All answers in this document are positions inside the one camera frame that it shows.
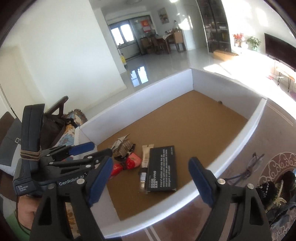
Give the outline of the person's left hand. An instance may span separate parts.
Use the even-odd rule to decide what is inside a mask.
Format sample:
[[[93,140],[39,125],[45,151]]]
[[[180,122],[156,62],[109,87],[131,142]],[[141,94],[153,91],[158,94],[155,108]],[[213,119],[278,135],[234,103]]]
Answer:
[[[19,223],[27,229],[31,229],[35,214],[41,199],[31,196],[21,196],[18,199],[17,217]]]

